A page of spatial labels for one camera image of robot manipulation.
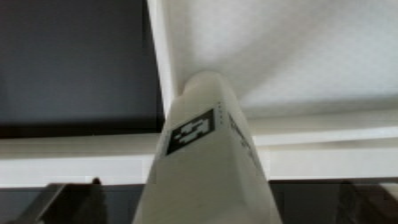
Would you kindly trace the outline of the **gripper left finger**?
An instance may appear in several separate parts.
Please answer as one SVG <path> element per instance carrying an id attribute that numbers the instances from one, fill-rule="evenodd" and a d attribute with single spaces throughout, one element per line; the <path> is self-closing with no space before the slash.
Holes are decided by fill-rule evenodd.
<path id="1" fill-rule="evenodd" d="M 100 179 L 89 183 L 52 183 L 16 218 L 16 224 L 107 224 Z"/>

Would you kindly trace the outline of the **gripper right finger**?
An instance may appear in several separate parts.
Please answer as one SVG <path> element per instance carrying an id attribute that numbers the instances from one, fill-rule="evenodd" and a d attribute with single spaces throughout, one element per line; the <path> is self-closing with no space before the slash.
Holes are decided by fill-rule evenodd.
<path id="1" fill-rule="evenodd" d="M 398 224 L 398 182 L 343 182 L 336 224 Z"/>

